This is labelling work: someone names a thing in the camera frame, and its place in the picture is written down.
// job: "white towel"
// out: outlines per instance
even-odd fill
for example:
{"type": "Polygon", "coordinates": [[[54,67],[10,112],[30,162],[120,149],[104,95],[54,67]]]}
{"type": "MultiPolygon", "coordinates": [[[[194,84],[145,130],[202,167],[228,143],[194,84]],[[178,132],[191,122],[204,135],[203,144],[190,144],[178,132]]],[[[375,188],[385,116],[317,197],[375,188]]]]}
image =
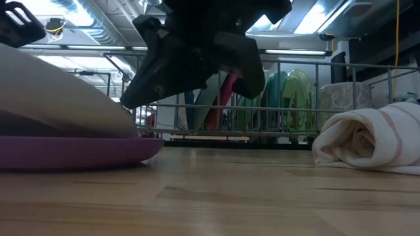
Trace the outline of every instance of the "white towel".
{"type": "Polygon", "coordinates": [[[400,102],[336,114],[312,151],[317,165],[420,175],[420,106],[400,102]]]}

